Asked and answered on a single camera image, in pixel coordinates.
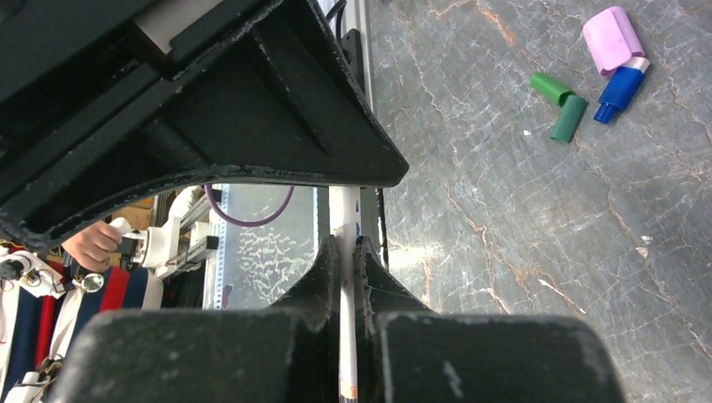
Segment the person hand in background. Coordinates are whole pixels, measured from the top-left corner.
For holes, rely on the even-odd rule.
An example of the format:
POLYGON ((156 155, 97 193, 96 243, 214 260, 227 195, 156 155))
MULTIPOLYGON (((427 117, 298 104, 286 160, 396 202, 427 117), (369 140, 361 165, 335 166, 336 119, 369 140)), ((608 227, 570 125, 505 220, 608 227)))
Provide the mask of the person hand in background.
POLYGON ((104 273, 109 267, 111 253, 122 241, 122 234, 115 227, 98 221, 68 238, 61 247, 81 267, 104 273))

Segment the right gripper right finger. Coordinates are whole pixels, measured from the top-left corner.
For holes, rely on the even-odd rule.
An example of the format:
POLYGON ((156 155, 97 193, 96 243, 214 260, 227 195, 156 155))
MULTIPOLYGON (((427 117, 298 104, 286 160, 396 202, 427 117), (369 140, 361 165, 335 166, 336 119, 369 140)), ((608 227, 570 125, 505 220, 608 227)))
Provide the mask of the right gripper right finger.
POLYGON ((358 383, 362 402, 622 402, 599 337, 551 315, 440 314, 356 244, 358 383))

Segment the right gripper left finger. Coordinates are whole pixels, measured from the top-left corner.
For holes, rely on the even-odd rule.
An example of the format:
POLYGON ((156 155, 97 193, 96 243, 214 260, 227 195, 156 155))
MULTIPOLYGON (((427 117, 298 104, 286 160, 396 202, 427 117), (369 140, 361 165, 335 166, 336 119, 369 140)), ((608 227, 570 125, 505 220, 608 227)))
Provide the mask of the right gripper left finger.
POLYGON ((338 243, 258 310, 110 311, 72 345, 53 402, 335 402, 338 243))

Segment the pink highlighter cap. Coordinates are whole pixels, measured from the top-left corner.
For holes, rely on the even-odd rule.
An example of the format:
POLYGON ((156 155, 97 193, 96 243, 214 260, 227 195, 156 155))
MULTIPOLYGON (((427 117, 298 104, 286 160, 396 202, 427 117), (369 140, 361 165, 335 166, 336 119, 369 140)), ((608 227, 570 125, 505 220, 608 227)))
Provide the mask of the pink highlighter cap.
POLYGON ((590 18, 582 28, 584 41, 588 46, 594 65, 603 77, 633 57, 645 57, 640 39, 621 6, 604 9, 590 18))

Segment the blue marker cap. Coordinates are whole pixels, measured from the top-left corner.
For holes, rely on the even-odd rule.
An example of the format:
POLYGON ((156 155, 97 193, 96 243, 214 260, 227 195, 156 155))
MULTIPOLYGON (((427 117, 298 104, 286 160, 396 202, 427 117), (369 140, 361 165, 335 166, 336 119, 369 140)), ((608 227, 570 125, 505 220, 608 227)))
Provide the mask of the blue marker cap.
POLYGON ((649 59, 639 56, 633 56, 619 66, 599 97, 594 121, 609 124, 623 113, 644 82, 649 67, 649 59))

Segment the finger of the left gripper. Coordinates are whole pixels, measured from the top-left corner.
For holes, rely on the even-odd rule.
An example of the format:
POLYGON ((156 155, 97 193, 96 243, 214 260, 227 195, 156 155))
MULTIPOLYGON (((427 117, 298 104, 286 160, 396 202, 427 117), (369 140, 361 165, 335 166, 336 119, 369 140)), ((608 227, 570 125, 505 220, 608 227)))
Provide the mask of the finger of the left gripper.
POLYGON ((1 4, 1 235, 29 249, 184 186, 407 170, 315 1, 1 4))

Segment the orange marker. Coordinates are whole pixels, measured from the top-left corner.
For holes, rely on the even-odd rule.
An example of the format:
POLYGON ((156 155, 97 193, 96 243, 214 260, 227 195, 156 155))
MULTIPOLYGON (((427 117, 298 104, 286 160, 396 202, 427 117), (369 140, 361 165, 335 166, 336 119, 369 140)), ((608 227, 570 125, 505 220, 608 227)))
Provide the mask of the orange marker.
POLYGON ((356 402, 359 389, 353 256, 360 235, 360 189, 331 186, 328 191, 330 229, 338 246, 338 391, 344 402, 356 402))

